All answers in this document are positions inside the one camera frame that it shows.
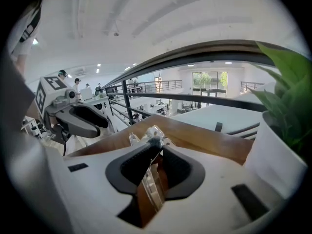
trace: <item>ceiling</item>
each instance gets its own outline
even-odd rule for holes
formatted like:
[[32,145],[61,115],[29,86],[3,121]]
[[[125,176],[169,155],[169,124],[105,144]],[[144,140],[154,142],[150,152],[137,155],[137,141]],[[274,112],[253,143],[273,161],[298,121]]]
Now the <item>ceiling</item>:
[[60,69],[98,75],[98,63],[102,75],[122,73],[167,51],[218,39],[260,40],[310,54],[278,0],[46,0],[37,39],[27,83]]

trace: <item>white flower pot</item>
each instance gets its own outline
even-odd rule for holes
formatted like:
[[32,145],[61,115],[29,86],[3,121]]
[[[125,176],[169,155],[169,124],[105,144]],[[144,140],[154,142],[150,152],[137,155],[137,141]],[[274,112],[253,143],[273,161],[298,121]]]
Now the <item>white flower pot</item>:
[[300,185],[308,167],[271,129],[272,123],[269,112],[264,112],[244,167],[288,198]]

